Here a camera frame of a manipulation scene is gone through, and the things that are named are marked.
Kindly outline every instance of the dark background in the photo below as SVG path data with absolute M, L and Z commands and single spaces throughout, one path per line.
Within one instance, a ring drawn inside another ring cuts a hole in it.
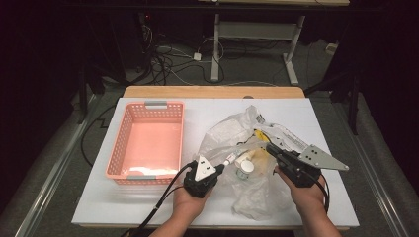
M 419 132 L 416 96 L 419 86 L 419 67 L 416 65 L 419 22 L 411 9 L 413 0 L 365 0 L 352 1 L 351 4 L 366 7 L 388 4 L 389 7 L 383 17 L 365 16 L 350 24 L 348 19 L 331 21 L 327 14 L 307 18 L 301 42 L 311 43 L 318 39 L 340 41 L 325 80 L 352 63 L 365 65 L 360 74 L 361 92 L 393 156 L 418 192 L 415 148 Z M 144 59 L 143 55 L 129 54 L 130 48 L 141 48 L 138 35 L 125 38 L 128 41 L 117 40 L 122 51 L 126 52 L 124 58 L 115 52 L 115 42 L 109 40 L 111 29 L 115 34 L 123 35 L 135 31 L 135 25 L 127 24 L 130 23 L 129 17 L 124 20 L 121 14 L 114 16 L 113 25 L 103 14 L 92 16 L 89 23 L 83 14 L 63 11 L 57 1 L 2 1 L 0 186 L 3 192 L 0 211 L 44 146 L 72 113 L 70 100 L 78 89 L 81 66 L 93 61 L 124 78 L 124 68 L 134 66 L 129 65 L 130 62 L 138 60 L 140 64 Z M 158 23 L 157 27 L 162 31 L 183 36 L 183 40 L 189 40 L 191 44 L 201 40 L 201 36 L 207 34 L 207 25 L 211 24 L 206 17 L 201 21 L 191 21 L 197 18 L 194 15 L 171 19 L 167 13 L 164 17 L 158 14 L 154 17 L 153 24 Z M 184 22 L 194 24 L 188 31 L 171 27 L 181 26 L 174 23 Z M 92 27 L 98 36 L 92 34 Z M 103 57 L 104 49 L 110 58 Z M 87 75 L 90 84 L 100 92 L 100 85 L 95 86 L 100 74 L 92 72 Z M 332 85 L 328 90 L 335 88 L 339 86 Z

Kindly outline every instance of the basket handle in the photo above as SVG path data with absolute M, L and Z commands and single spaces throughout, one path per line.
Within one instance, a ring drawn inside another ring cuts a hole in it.
M 146 101 L 144 105 L 148 110 L 167 110 L 167 101 Z

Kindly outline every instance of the desk leg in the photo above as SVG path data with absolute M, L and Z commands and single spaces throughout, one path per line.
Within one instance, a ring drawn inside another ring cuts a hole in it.
M 219 70 L 219 51 L 218 51 L 218 40 L 219 40 L 219 14 L 215 14 L 215 22 L 213 27 L 213 54 L 212 54 L 212 65 L 210 71 L 210 80 L 213 82 L 218 81 L 218 70 Z
M 286 68 L 287 68 L 287 72 L 288 72 L 288 75 L 289 75 L 289 78 L 290 78 L 290 82 L 293 86 L 298 85 L 298 79 L 296 78 L 295 70 L 293 69 L 292 59 L 293 59 L 293 53 L 295 52 L 296 44 L 298 43 L 299 34 L 301 34 L 302 24 L 304 23 L 304 19 L 305 19 L 305 16 L 300 16 L 298 18 L 298 23 L 296 24 L 295 30 L 293 32 L 293 39 L 291 41 L 290 52 L 289 53 L 284 53 L 284 55 L 283 55 L 284 63 L 285 63 Z

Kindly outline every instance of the white tabletop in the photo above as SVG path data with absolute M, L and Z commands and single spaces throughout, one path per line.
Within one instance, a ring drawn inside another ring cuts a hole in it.
M 209 129 L 230 115 L 243 113 L 251 105 L 260 111 L 267 122 L 283 125 L 307 144 L 315 144 L 329 152 L 308 99 L 152 99 L 152 101 L 158 100 L 185 103 L 183 164 L 190 162 L 198 152 Z M 135 101 L 150 101 L 150 99 L 119 100 L 72 223 L 82 226 L 134 227 L 145 219 L 161 197 L 165 187 L 121 186 L 105 176 L 125 105 Z M 340 228 L 359 226 L 339 172 L 323 170 L 323 174 L 331 192 L 328 215 L 332 222 Z M 289 206 L 275 213 L 269 220 L 253 220 L 233 214 L 231 207 L 235 200 L 236 197 L 227 186 L 218 184 L 207 201 L 203 213 L 191 227 L 294 229 L 301 226 L 300 217 L 291 201 Z M 162 224 L 171 212 L 172 197 L 168 197 L 149 225 Z

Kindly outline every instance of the person's right hand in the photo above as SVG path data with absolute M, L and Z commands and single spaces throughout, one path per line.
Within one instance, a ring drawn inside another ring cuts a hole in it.
M 291 196 L 299 214 L 314 214 L 321 208 L 324 210 L 324 195 L 319 187 L 314 185 L 311 188 L 298 188 L 278 166 L 275 167 L 275 172 L 278 173 L 284 182 L 290 187 Z M 318 182 L 324 187 L 325 181 L 323 177 L 320 177 Z

